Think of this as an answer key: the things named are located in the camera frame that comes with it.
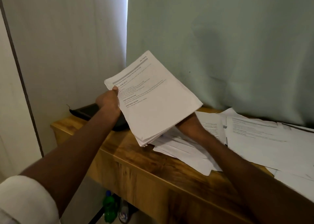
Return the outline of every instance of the green bottle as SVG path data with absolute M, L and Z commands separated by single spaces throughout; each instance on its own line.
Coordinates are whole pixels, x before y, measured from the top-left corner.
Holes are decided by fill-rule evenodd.
M 105 222 L 112 223 L 118 214 L 118 203 L 109 190 L 106 191 L 106 197 L 104 198 L 102 204 L 105 209 Z

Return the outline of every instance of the curtain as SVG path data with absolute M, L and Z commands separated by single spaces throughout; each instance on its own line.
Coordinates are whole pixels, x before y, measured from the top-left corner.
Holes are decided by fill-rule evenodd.
M 150 50 L 206 105 L 314 122 L 314 0 L 129 0 L 127 65 Z

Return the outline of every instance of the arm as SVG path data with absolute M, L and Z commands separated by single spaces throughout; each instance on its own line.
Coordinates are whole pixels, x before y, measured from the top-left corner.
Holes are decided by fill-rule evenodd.
M 214 158 L 261 223 L 314 223 L 314 203 L 241 158 L 206 131 L 195 113 L 177 125 Z
M 100 110 L 61 146 L 25 169 L 21 175 L 35 179 L 52 196 L 61 216 L 81 184 L 101 144 L 120 115 L 118 90 L 99 96 Z

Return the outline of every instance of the wood grain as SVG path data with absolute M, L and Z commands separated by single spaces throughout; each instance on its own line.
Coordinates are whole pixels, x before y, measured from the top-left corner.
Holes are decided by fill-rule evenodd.
M 53 123 L 57 143 L 85 123 L 74 116 Z M 256 222 L 223 172 L 204 176 L 176 158 L 153 151 L 152 145 L 140 147 L 129 130 L 108 135 L 88 175 L 161 224 Z

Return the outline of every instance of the finger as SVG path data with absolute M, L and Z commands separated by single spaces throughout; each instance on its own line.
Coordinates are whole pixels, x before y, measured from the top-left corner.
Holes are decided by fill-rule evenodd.
M 114 87 L 112 88 L 112 91 L 114 91 L 115 94 L 118 96 L 119 89 L 118 89 L 117 86 L 114 86 Z

